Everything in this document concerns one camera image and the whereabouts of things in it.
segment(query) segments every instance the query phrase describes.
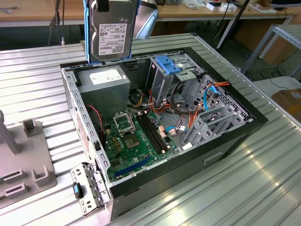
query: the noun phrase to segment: metal workbench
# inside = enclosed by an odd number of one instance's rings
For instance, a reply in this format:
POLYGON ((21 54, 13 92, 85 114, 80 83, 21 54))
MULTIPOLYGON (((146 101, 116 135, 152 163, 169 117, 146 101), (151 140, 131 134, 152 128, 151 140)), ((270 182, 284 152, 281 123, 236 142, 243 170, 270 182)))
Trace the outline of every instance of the metal workbench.
MULTIPOLYGON (((191 34, 133 41, 133 54, 192 47, 229 79, 269 122, 229 158, 121 216, 110 225, 299 225, 300 123, 264 97, 203 40, 191 34)), ((105 225, 105 211, 83 218, 69 170, 86 161, 68 112, 60 63, 84 60, 80 44, 0 52, 0 109, 10 127, 41 121, 57 186, 0 210, 0 225, 105 225)))
MULTIPOLYGON (((254 52, 251 54, 250 58, 247 60, 244 67, 241 69, 242 73, 246 73, 246 71, 251 66, 252 62, 256 59, 261 49, 264 45, 269 41, 261 55, 259 56, 260 59, 263 59, 264 55, 269 51, 269 49, 274 44, 275 40, 278 37, 282 37, 291 44, 293 44, 298 49, 301 49, 301 25, 292 24, 292 25, 272 25, 267 33, 264 35, 254 52)), ((301 68, 301 63, 291 72, 289 76, 293 77, 293 75, 301 68)))

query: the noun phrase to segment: black pole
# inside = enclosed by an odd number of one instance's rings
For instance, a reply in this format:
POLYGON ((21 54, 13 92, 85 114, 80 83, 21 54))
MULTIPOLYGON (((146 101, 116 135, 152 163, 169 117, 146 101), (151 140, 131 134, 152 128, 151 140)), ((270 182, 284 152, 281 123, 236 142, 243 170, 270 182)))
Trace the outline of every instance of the black pole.
POLYGON ((226 35, 224 41, 222 42, 221 46, 216 50, 217 52, 219 52, 219 53, 221 52, 222 47, 225 45, 225 42, 227 41, 228 37, 230 36, 230 34, 231 34, 233 28, 234 28, 235 25, 238 23, 238 21, 239 21, 241 15, 243 14, 244 10, 246 9, 247 5, 249 4, 249 1, 250 1, 250 0, 246 0, 246 1, 244 2, 243 6, 240 8, 240 11, 239 11, 239 13, 237 14, 237 16, 236 16, 236 18, 235 18, 235 20, 234 20, 232 26, 230 27, 230 29, 229 29, 229 31, 228 31, 228 34, 226 35))

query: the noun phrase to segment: hard drive label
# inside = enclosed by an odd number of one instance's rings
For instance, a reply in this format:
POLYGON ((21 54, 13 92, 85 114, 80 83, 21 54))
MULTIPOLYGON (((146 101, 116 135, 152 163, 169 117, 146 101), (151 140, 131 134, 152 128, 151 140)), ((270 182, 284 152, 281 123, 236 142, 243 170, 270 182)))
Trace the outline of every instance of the hard drive label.
POLYGON ((99 25, 99 55, 123 53, 127 24, 99 25))
POLYGON ((108 70, 104 72, 97 72, 90 74, 90 79, 93 83, 93 85, 115 81, 122 79, 121 75, 116 69, 108 70))

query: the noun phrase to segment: motherboard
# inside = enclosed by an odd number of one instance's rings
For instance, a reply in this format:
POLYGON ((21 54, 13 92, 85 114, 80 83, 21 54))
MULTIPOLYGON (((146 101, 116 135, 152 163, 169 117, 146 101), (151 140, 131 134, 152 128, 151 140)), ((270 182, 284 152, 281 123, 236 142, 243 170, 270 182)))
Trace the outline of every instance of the motherboard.
POLYGON ((105 151, 111 167, 107 173, 110 181, 117 181, 153 165, 179 151, 153 112, 118 117, 104 124, 105 151), (133 123, 135 131, 120 133, 133 123))

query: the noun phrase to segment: wooden desk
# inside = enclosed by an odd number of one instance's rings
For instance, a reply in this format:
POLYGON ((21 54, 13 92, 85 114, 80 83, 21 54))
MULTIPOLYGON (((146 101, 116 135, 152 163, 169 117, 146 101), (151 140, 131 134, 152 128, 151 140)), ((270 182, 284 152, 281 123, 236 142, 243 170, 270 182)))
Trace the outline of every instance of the wooden desk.
MULTIPOLYGON (((165 5, 158 6, 159 11, 159 21, 192 21, 192 20, 216 20, 217 18, 222 18, 224 13, 220 11, 211 11, 208 8, 201 7, 198 9, 190 9, 185 5, 165 5)), ((239 12, 227 12, 225 19, 234 19, 239 12)), ((275 14, 262 14, 255 10, 254 8, 247 7, 244 11, 241 19, 257 19, 261 18, 285 18, 288 16, 293 16, 296 13, 288 8, 286 13, 284 11, 278 11, 278 15, 275 14)))
MULTIPOLYGON (((0 27, 17 26, 48 26, 54 15, 54 5, 52 0, 9 0, 0 3, 0 7, 19 6, 13 10, 12 14, 0 12, 0 27)), ((222 20, 224 13, 211 11, 205 7, 190 9, 185 5, 165 5, 158 6, 158 21, 198 21, 198 20, 222 20)), ((230 27, 232 26, 238 10, 228 12, 226 20, 230 20, 222 38, 217 46, 220 47, 230 27)), ((65 10, 65 24, 84 24, 83 8, 65 10)), ((284 24, 288 24, 296 13, 288 8, 286 12, 278 11, 277 14, 262 14, 257 10, 247 7, 241 19, 274 19, 286 18, 284 24)))

